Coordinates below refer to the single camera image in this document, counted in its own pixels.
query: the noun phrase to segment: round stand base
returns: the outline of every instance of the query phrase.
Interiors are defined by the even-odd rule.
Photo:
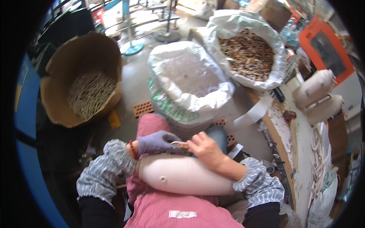
[[[120,52],[123,55],[134,55],[139,53],[143,48],[143,43],[140,40],[132,40],[132,46],[130,44],[130,41],[123,44],[123,46],[120,48]]]
[[[169,32],[161,31],[156,33],[155,39],[160,42],[175,42],[181,38],[181,35],[178,31],[170,30]]]

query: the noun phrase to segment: blue patterned sleeve cover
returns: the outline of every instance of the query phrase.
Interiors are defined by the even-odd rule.
[[[233,189],[245,192],[249,208],[269,202],[284,201],[284,187],[277,177],[271,177],[266,167],[254,158],[246,158],[240,162],[246,166],[246,173],[239,181],[233,181]]]
[[[79,197],[93,196],[113,207],[111,201],[116,195],[118,176],[130,177],[137,163],[129,154],[126,145],[119,139],[110,140],[105,144],[104,154],[91,161],[76,182]]]

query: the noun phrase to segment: blue jeans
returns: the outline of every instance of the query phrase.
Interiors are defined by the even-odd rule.
[[[220,125],[208,127],[205,132],[211,137],[219,146],[224,154],[227,154],[228,135],[225,129]]]

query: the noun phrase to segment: person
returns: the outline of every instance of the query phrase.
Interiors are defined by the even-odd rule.
[[[122,176],[127,177],[127,204],[133,210],[126,228],[279,227],[280,203],[284,199],[281,182],[271,177],[262,162],[254,158],[240,163],[229,158],[227,134],[221,126],[194,135],[187,144],[189,151],[209,169],[232,179],[235,191],[246,193],[249,208],[243,224],[234,220],[226,209],[218,207],[215,196],[161,192],[141,181],[133,174],[141,155],[180,151],[170,144],[179,138],[169,131],[162,116],[149,113],[139,118],[135,141],[125,143],[113,139],[106,143],[103,155],[91,161],[76,182],[82,227],[118,227],[111,201],[116,195],[116,182]]]

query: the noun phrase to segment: purple glove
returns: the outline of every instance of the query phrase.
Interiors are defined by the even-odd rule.
[[[173,141],[181,141],[176,135],[167,131],[158,131],[151,135],[137,137],[138,140],[138,156],[142,154],[154,154],[158,151],[180,152],[181,148],[173,146]]]

